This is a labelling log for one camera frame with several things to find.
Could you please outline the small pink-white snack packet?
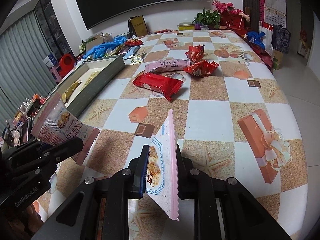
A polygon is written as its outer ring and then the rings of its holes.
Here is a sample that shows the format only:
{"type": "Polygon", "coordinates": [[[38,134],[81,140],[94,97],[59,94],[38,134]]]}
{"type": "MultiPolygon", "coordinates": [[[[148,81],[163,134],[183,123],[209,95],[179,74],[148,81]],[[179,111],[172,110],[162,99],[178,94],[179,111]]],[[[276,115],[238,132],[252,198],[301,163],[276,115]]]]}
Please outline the small pink-white snack packet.
{"type": "Polygon", "coordinates": [[[149,145],[146,192],[172,220],[178,220],[177,136],[173,110],[168,111],[149,145]]]}

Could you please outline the large pink cranberry crisp packet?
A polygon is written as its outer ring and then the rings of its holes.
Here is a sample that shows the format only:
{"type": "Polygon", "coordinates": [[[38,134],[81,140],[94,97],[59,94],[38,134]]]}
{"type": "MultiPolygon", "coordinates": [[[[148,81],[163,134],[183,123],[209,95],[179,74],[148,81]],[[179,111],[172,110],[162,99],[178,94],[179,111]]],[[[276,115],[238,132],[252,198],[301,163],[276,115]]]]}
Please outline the large pink cranberry crisp packet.
{"type": "Polygon", "coordinates": [[[33,120],[31,134],[50,145],[56,146],[74,137],[80,138],[83,147],[72,156],[82,165],[100,129],[89,126],[76,118],[65,106],[60,94],[47,99],[33,120]]]}

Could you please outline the dark gold snack packet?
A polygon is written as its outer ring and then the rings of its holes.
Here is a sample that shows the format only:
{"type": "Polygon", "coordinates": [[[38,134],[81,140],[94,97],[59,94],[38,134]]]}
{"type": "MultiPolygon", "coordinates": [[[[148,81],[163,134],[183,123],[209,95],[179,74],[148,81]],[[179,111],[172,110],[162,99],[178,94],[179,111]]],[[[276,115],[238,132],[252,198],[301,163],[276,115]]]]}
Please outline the dark gold snack packet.
{"type": "Polygon", "coordinates": [[[65,92],[61,95],[62,101],[63,103],[66,103],[69,98],[71,97],[71,95],[73,94],[73,92],[75,91],[75,89],[82,83],[82,81],[78,80],[75,81],[71,86],[69,86],[65,92]]]}

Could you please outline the long red snack packet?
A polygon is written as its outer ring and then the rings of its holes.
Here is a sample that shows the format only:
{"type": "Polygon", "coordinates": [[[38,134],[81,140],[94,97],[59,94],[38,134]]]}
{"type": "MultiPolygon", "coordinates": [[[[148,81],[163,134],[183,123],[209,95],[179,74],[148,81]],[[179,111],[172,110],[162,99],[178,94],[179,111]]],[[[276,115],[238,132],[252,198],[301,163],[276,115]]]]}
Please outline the long red snack packet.
{"type": "Polygon", "coordinates": [[[180,90],[184,82],[167,76],[143,73],[137,76],[132,83],[153,92],[161,93],[168,101],[180,90]]]}

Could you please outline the light yellow snack packet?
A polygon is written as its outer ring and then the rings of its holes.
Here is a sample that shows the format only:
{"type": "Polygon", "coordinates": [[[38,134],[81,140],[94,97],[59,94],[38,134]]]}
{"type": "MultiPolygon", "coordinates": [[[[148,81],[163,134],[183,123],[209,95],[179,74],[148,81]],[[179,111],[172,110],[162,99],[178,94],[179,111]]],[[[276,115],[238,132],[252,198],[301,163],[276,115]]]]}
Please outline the light yellow snack packet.
{"type": "Polygon", "coordinates": [[[101,72],[100,70],[92,72],[89,78],[86,80],[84,86],[88,85],[100,72],[101,72]]]}

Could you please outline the red foil candy packet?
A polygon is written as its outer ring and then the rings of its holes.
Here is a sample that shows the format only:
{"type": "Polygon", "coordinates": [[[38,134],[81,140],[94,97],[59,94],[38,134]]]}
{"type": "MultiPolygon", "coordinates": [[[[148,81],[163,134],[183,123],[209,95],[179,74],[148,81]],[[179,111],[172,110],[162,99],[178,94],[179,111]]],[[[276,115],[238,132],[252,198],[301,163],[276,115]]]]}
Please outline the red foil candy packet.
{"type": "Polygon", "coordinates": [[[183,71],[196,77],[207,77],[213,74],[220,64],[201,60],[183,68],[183,71]]]}

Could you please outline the plain pink snack packet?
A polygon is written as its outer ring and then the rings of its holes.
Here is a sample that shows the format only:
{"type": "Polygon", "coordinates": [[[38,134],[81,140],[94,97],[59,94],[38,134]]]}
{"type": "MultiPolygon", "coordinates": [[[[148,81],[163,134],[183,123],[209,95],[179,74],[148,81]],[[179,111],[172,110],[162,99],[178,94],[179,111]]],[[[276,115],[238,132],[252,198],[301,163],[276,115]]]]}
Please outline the plain pink snack packet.
{"type": "Polygon", "coordinates": [[[183,70],[183,68],[190,65],[189,60],[159,60],[154,63],[145,65],[144,73],[162,73],[162,72],[175,72],[183,70]]]}

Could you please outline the green-sided shallow box tray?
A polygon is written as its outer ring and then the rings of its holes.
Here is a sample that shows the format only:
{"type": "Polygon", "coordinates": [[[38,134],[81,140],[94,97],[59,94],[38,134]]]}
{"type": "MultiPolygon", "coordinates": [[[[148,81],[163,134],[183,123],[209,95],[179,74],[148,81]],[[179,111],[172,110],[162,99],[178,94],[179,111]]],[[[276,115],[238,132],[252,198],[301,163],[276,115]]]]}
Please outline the green-sided shallow box tray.
{"type": "Polygon", "coordinates": [[[53,96],[56,94],[62,95],[77,81],[80,82],[80,85],[78,85],[71,94],[65,106],[74,116],[79,117],[91,101],[124,67],[125,62],[120,55],[83,62],[78,68],[69,72],[51,93],[49,93],[47,100],[34,116],[33,121],[37,122],[41,112],[53,96]]]}

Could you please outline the pink plastic stool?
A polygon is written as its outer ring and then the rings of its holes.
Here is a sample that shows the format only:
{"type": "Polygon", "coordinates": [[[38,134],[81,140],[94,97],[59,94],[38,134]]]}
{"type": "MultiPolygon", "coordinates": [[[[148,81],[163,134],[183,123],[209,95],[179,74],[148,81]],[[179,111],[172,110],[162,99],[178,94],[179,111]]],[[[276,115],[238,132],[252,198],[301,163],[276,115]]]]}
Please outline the pink plastic stool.
{"type": "Polygon", "coordinates": [[[61,76],[59,74],[59,72],[57,71],[58,67],[52,67],[50,68],[50,73],[52,74],[53,78],[54,78],[54,81],[56,83],[59,83],[62,79],[61,79],[61,76]]]}

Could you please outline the colourful small candy packet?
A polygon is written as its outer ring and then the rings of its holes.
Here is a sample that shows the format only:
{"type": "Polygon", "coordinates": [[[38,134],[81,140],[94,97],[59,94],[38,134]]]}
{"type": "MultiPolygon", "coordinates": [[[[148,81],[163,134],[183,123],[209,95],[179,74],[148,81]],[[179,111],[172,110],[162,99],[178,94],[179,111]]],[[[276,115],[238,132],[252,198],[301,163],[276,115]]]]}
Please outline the colourful small candy packet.
{"type": "Polygon", "coordinates": [[[146,56],[146,53],[140,53],[140,54],[135,54],[131,60],[131,65],[134,64],[140,64],[144,62],[144,58],[146,56]]]}

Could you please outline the light blue snack packet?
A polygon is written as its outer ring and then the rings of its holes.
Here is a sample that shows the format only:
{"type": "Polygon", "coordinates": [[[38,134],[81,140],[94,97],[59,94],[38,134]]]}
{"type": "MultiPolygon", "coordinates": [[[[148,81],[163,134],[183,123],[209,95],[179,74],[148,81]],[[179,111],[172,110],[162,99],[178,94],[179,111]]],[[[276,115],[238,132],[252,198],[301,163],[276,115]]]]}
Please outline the light blue snack packet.
{"type": "Polygon", "coordinates": [[[131,47],[126,54],[123,56],[123,60],[128,60],[133,58],[133,56],[135,55],[135,53],[140,49],[140,46],[133,46],[131,47]]]}

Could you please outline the red snack bag far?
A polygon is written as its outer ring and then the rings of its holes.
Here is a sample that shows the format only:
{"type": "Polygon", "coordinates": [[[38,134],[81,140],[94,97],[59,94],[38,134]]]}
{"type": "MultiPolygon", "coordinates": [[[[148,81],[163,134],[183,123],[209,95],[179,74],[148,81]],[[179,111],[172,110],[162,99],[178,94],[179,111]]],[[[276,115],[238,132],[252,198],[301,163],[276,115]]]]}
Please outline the red snack bag far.
{"type": "Polygon", "coordinates": [[[141,46],[143,45],[143,41],[137,38],[130,38],[126,40],[124,44],[128,47],[141,46]]]}

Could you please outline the cardboard box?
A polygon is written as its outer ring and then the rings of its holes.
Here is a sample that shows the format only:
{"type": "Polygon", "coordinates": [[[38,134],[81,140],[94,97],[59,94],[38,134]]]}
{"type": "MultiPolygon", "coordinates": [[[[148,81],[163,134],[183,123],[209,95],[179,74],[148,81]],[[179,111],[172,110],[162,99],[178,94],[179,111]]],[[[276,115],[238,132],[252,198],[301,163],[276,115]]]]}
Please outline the cardboard box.
{"type": "Polygon", "coordinates": [[[112,41],[112,37],[109,33],[98,33],[95,36],[90,37],[86,43],[85,43],[85,48],[86,51],[89,51],[93,47],[100,45],[105,42],[110,42],[112,41]]]}

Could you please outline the yellow-black paper bag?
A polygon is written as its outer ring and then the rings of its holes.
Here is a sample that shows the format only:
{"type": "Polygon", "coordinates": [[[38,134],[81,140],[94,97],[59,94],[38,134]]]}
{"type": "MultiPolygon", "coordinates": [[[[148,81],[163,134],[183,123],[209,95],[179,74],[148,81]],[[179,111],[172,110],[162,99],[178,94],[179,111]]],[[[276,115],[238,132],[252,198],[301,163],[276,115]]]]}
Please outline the yellow-black paper bag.
{"type": "Polygon", "coordinates": [[[148,34],[146,22],[143,16],[134,16],[128,20],[128,28],[131,36],[145,36],[148,34]]]}

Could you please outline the yellow-green box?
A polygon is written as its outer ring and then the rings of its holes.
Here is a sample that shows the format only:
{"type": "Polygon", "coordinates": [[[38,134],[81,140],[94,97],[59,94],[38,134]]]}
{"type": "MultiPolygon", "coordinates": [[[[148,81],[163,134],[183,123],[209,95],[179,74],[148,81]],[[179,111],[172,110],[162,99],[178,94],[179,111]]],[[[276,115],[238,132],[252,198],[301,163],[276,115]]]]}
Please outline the yellow-green box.
{"type": "Polygon", "coordinates": [[[195,23],[182,22],[178,24],[178,30],[195,30],[195,23]]]}

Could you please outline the green potted plant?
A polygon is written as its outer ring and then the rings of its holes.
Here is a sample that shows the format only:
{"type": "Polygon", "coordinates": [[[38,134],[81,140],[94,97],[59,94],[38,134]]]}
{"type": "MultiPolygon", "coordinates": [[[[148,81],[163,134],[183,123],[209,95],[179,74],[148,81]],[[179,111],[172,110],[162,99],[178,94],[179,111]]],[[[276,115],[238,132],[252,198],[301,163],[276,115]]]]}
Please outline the green potted plant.
{"type": "Polygon", "coordinates": [[[193,23],[195,23],[196,29],[208,28],[208,29],[219,29],[221,23],[221,14],[215,9],[205,8],[198,12],[196,17],[193,19],[193,23]]]}

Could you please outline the pink flower red gift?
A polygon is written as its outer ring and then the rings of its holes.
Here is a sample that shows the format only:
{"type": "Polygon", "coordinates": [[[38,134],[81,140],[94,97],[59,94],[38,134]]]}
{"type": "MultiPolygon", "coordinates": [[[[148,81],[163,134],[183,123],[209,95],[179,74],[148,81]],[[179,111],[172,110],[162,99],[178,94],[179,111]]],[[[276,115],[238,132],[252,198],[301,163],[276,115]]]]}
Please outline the pink flower red gift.
{"type": "Polygon", "coordinates": [[[232,30],[244,37],[250,28],[251,17],[241,9],[236,9],[233,3],[210,0],[212,5],[220,14],[219,29],[232,30]]]}

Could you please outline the dark patterned gift bag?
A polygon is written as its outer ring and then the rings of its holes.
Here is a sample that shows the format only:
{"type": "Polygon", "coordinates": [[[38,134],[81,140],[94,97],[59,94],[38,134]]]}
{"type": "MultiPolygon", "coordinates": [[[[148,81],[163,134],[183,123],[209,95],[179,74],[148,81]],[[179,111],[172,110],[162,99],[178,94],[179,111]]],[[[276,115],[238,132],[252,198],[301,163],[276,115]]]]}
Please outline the dark patterned gift bag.
{"type": "Polygon", "coordinates": [[[291,33],[278,24],[273,25],[272,46],[273,49],[284,54],[289,53],[291,33]]]}

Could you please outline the white red-handled gift bag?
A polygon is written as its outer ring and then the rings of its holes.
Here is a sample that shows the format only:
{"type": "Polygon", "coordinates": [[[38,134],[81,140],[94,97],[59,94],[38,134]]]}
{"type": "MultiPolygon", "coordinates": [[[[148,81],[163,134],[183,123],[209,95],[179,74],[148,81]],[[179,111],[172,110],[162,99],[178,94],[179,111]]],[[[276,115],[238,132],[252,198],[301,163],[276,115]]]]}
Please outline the white red-handled gift bag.
{"type": "Polygon", "coordinates": [[[272,36],[273,36],[273,25],[265,23],[263,21],[259,22],[259,35],[260,39],[264,45],[265,51],[270,53],[273,49],[272,47],[272,36]]]}

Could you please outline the wall calendar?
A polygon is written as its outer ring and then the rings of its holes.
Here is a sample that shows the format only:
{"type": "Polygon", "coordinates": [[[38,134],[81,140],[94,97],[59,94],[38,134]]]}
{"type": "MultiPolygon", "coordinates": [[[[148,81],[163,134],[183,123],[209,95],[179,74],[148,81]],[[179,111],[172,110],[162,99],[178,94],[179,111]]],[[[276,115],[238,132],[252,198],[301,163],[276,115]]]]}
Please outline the wall calendar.
{"type": "Polygon", "coordinates": [[[286,0],[265,0],[264,22],[286,27],[286,0]]]}

